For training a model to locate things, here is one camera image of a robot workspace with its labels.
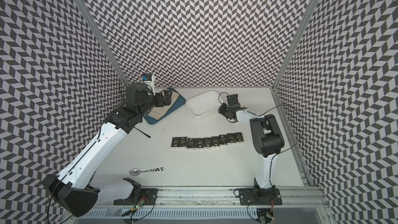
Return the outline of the black tissue pack eight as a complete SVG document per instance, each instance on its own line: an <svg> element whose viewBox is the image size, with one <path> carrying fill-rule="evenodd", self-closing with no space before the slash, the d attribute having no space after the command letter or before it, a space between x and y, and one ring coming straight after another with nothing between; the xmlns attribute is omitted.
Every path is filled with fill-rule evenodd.
<svg viewBox="0 0 398 224"><path fill-rule="evenodd" d="M235 140L235 143L243 143L244 139L243 139L242 133L241 132L234 133L234 140Z"/></svg>

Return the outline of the white storage box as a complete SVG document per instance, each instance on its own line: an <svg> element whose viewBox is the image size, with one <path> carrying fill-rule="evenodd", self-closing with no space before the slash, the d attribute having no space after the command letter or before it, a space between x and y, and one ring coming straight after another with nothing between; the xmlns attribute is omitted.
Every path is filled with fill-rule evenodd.
<svg viewBox="0 0 398 224"><path fill-rule="evenodd" d="M186 107L191 117L203 119L215 114L221 105L218 100L219 94L215 91L208 91L189 99Z"/></svg>

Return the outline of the black tissue pack seven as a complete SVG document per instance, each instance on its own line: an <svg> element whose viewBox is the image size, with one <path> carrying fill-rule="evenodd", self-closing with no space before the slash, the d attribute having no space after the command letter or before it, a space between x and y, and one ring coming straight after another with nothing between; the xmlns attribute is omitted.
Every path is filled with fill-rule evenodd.
<svg viewBox="0 0 398 224"><path fill-rule="evenodd" d="M227 146L228 145L228 141L227 141L227 135L219 135L219 145L220 146Z"/></svg>

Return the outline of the black tissue pack six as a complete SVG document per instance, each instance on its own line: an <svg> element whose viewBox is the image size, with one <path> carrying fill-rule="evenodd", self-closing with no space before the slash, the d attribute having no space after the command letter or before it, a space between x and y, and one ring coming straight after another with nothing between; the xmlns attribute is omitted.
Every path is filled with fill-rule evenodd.
<svg viewBox="0 0 398 224"><path fill-rule="evenodd" d="M211 146L212 146L213 148L218 148L218 147L220 147L219 136L212 136L212 137L211 137Z"/></svg>

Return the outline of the black tissue pack five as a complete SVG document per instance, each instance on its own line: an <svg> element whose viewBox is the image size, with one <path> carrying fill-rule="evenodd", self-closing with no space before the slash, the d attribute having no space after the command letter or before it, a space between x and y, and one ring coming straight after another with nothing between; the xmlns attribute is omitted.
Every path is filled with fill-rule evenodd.
<svg viewBox="0 0 398 224"><path fill-rule="evenodd" d="M211 138L204 138L204 148L205 149L211 149L212 148Z"/></svg>

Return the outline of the black tissue pack four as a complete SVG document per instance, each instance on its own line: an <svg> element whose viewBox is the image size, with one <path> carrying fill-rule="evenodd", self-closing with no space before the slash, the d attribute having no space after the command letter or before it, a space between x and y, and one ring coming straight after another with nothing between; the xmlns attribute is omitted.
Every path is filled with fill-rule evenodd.
<svg viewBox="0 0 398 224"><path fill-rule="evenodd" d="M196 138L196 140L195 140L195 148L196 149L203 149L204 148L204 139L203 138Z"/></svg>

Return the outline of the black tissue pack one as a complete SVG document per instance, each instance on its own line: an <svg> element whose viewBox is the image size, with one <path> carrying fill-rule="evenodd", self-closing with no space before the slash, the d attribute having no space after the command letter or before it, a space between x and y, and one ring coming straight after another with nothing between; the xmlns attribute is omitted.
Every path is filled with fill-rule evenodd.
<svg viewBox="0 0 398 224"><path fill-rule="evenodd" d="M173 137L171 147L179 148L179 144L180 144L180 137Z"/></svg>

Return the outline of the black tissue pack three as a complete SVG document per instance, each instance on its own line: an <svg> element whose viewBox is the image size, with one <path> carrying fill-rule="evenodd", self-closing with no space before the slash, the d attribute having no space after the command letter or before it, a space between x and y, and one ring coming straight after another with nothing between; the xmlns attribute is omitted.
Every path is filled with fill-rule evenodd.
<svg viewBox="0 0 398 224"><path fill-rule="evenodd" d="M195 148L196 148L196 139L195 138L188 138L187 139L187 149L195 150Z"/></svg>

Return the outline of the black tissue pack two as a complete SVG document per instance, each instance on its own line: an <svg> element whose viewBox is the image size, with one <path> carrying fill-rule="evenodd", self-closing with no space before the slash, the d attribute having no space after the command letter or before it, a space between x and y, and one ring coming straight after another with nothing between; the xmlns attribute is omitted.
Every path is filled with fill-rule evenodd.
<svg viewBox="0 0 398 224"><path fill-rule="evenodd" d="M187 147L188 138L186 136L181 137L179 141L179 148L186 148Z"/></svg>

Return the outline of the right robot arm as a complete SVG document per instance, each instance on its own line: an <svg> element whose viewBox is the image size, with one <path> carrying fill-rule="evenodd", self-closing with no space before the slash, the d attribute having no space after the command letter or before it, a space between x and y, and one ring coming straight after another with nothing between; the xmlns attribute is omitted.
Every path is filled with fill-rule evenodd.
<svg viewBox="0 0 398 224"><path fill-rule="evenodd" d="M276 160L285 146L276 117L250 112L240 105L237 94L228 94L227 102L221 103L218 112L227 120L250 127L252 143L261 161L252 189L254 198L259 203L271 202L277 197L274 180Z"/></svg>

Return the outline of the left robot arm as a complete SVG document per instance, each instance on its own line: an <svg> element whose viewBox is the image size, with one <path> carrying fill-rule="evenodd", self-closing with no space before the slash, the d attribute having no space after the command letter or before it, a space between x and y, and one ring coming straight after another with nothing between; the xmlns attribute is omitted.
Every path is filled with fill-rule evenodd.
<svg viewBox="0 0 398 224"><path fill-rule="evenodd" d="M94 185L91 180L100 164L135 126L155 107L169 106L172 91L155 93L149 84L127 86L126 98L103 121L98 133L63 170L42 181L50 199L72 216L81 217L101 203L138 204L141 185L125 177L113 185Z"/></svg>

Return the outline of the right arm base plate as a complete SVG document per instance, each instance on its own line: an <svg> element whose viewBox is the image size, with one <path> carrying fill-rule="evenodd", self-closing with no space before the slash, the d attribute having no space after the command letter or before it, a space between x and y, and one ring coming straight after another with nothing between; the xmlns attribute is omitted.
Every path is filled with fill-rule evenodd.
<svg viewBox="0 0 398 224"><path fill-rule="evenodd" d="M253 188L238 188L240 204L248 205L276 205L283 204L279 189L272 187L269 189L254 190Z"/></svg>

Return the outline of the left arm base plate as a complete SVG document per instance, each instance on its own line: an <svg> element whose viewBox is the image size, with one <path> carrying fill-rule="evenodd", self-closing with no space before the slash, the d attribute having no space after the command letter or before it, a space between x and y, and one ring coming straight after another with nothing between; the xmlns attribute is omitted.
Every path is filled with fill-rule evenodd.
<svg viewBox="0 0 398 224"><path fill-rule="evenodd" d="M158 189L156 188L141 188L140 191L133 189L132 193L126 199L118 199L113 202L114 205L133 206L137 205L141 198L147 199L144 203L147 205L154 205L158 196Z"/></svg>

